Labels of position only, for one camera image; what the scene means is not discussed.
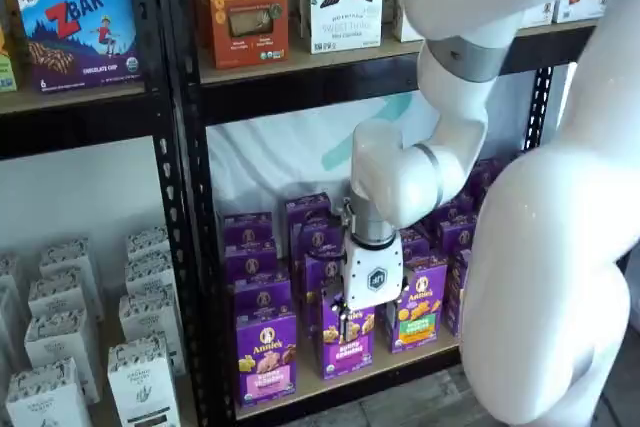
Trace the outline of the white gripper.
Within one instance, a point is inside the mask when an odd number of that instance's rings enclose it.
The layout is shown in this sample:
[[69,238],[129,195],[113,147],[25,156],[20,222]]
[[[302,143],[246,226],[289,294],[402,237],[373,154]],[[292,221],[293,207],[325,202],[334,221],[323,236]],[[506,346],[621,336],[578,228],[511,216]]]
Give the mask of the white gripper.
[[347,340],[349,308],[369,308],[391,302],[403,289],[404,267],[401,238],[388,244],[360,245],[347,235],[344,242],[344,298],[333,302],[338,318],[339,342]]

